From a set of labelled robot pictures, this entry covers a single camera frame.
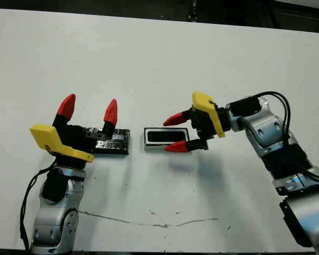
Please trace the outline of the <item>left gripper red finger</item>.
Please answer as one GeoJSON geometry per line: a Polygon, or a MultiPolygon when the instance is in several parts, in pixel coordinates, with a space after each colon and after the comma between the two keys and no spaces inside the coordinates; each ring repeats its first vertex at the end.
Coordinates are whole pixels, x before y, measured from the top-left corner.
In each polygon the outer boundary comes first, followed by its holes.
{"type": "Polygon", "coordinates": [[[62,101],[56,113],[53,125],[67,124],[71,120],[74,113],[75,100],[76,96],[72,93],[62,101]]]}
{"type": "Polygon", "coordinates": [[[117,107],[117,100],[112,99],[109,103],[105,115],[104,115],[104,126],[103,126],[103,133],[106,137],[112,137],[114,134],[114,130],[117,124],[118,119],[118,107],[117,107]]]}

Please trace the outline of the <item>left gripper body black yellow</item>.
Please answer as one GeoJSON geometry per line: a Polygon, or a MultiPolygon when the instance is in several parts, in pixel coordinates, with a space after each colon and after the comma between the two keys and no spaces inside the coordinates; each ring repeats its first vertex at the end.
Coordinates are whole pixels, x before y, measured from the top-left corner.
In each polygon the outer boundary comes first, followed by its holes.
{"type": "Polygon", "coordinates": [[[94,160],[97,139],[87,137],[81,126],[35,124],[30,132],[37,146],[55,157],[57,165],[85,167],[94,160]]]}

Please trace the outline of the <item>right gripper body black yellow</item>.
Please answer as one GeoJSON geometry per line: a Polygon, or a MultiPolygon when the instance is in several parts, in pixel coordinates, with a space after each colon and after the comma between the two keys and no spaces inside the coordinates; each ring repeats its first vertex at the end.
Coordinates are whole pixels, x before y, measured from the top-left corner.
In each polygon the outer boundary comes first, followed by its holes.
{"type": "Polygon", "coordinates": [[[228,113],[225,108],[218,107],[211,96],[195,91],[192,94],[192,128],[197,131],[198,139],[191,141],[192,150],[208,150],[207,141],[224,138],[225,133],[231,129],[228,113]]]}

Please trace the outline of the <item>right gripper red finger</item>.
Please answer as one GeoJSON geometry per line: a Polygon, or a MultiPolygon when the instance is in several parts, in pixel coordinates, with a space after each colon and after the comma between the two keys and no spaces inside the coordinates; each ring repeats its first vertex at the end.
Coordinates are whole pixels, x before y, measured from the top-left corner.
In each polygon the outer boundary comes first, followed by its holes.
{"type": "Polygon", "coordinates": [[[166,119],[163,125],[179,125],[187,122],[191,119],[191,109],[185,110],[183,112],[179,112],[175,115],[172,115],[168,119],[166,119]]]}
{"type": "Polygon", "coordinates": [[[198,149],[202,149],[202,141],[200,139],[191,141],[182,140],[165,147],[165,151],[175,153],[186,153],[198,149]]]}

